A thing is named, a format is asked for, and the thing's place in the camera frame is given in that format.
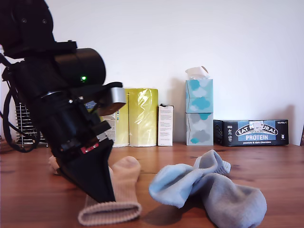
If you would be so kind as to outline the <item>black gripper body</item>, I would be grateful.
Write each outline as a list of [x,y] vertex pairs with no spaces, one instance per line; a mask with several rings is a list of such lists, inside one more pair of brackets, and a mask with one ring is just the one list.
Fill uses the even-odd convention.
[[106,121],[87,111],[67,91],[53,91],[33,101],[33,123],[60,159],[75,159],[81,148],[92,146],[97,136],[110,129]]

